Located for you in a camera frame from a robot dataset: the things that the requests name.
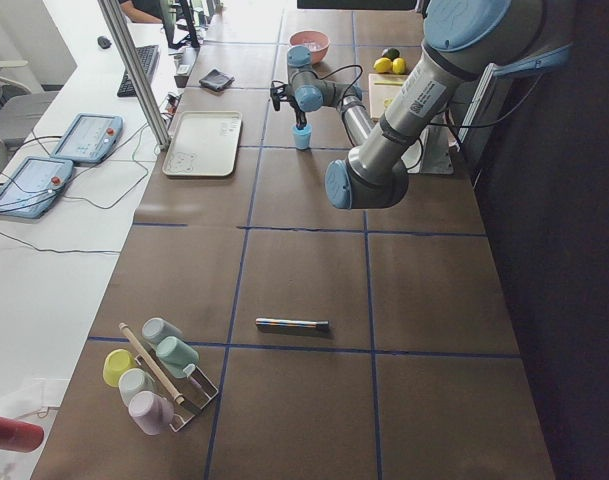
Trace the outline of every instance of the white tray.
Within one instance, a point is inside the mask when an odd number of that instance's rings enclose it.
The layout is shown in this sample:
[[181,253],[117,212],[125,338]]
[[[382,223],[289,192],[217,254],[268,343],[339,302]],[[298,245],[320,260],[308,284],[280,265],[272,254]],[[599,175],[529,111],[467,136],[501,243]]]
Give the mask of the white tray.
[[225,177],[235,168],[240,112],[184,112],[162,172],[172,177]]

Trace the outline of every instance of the tablet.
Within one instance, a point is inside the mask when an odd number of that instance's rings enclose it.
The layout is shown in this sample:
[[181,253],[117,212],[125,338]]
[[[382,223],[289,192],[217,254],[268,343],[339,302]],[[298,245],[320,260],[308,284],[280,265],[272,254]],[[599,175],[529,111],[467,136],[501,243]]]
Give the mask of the tablet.
[[75,163],[100,163],[110,154],[123,126],[122,117],[79,113],[51,157]]
[[41,217],[64,190],[73,166],[71,160],[25,158],[0,190],[0,215]]

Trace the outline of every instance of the pen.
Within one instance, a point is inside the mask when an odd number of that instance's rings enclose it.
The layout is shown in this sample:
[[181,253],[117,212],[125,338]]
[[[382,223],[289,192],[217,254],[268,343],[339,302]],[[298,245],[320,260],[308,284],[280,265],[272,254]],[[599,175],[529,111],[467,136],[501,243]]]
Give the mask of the pen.
[[331,325],[327,321],[315,322],[311,320],[285,320],[283,318],[257,318],[255,325],[258,327],[298,327],[311,328],[319,332],[328,332]]

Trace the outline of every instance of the office chair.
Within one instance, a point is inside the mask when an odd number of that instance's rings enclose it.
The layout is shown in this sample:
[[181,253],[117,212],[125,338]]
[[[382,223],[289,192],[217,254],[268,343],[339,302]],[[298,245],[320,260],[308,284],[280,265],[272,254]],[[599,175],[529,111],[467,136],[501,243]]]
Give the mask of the office chair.
[[[0,71],[27,64],[25,60],[2,61]],[[0,159],[4,160],[0,160],[0,170],[31,133],[56,95],[57,92],[31,93],[22,83],[0,77]]]

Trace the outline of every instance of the light gray cup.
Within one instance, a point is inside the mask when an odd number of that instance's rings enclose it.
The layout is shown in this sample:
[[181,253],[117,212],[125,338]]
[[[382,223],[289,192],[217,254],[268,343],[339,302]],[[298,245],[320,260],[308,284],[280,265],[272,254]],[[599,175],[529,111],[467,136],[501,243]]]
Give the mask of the light gray cup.
[[124,372],[117,386],[120,389],[122,402],[127,407],[138,393],[145,391],[155,393],[157,391],[153,377],[141,368],[131,368]]
[[166,337],[184,338],[182,331],[163,318],[154,317],[146,321],[142,327],[142,337],[148,344],[156,348]]

